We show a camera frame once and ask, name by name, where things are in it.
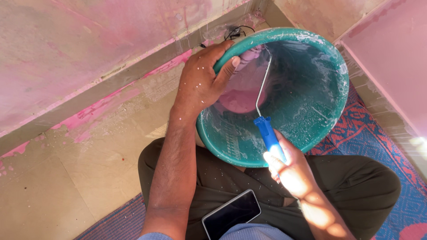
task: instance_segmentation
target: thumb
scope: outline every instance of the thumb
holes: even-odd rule
[[[233,75],[234,70],[240,64],[240,58],[238,56],[232,57],[228,60],[219,71],[218,75],[213,82],[213,85],[217,89],[223,89],[227,85],[230,77]]]
[[[269,168],[276,171],[279,175],[287,167],[287,165],[280,161],[280,159],[273,156],[271,152],[265,152],[263,156],[264,160],[268,163]]]

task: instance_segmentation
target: blue shirt sleeve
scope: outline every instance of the blue shirt sleeve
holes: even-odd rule
[[[142,235],[137,240],[173,240],[173,239],[167,235],[164,235],[163,233],[150,232]]]

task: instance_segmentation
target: dark green pants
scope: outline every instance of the dark green pants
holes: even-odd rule
[[[154,169],[164,138],[154,140],[141,153],[138,171],[146,206]],[[369,240],[380,229],[396,203],[401,186],[397,175],[381,163],[363,156],[306,156],[317,184],[359,240]],[[268,168],[241,172],[209,150],[196,147],[197,185],[191,203],[186,238],[207,239],[201,219],[247,189],[252,189],[262,209],[251,223],[267,223],[295,240],[314,239],[299,201],[277,184]]]

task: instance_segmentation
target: hand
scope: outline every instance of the hand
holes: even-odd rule
[[[274,129],[274,132],[287,161],[285,164],[282,163],[270,152],[264,153],[264,159],[269,164],[272,178],[278,183],[282,182],[294,197],[302,199],[319,187],[301,150],[289,142],[279,131]]]
[[[212,67],[233,43],[228,40],[208,46],[192,55],[185,63],[174,103],[180,116],[195,119],[203,109],[218,100],[239,65],[240,58],[235,56],[228,60],[217,76]]]

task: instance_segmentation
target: forearm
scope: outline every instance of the forearm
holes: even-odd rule
[[[316,240],[355,240],[344,220],[318,187],[301,198],[300,202]]]
[[[184,230],[188,211],[196,189],[196,117],[172,107],[162,151],[154,171],[150,189],[150,205],[145,226],[154,218],[171,224],[173,232]]]

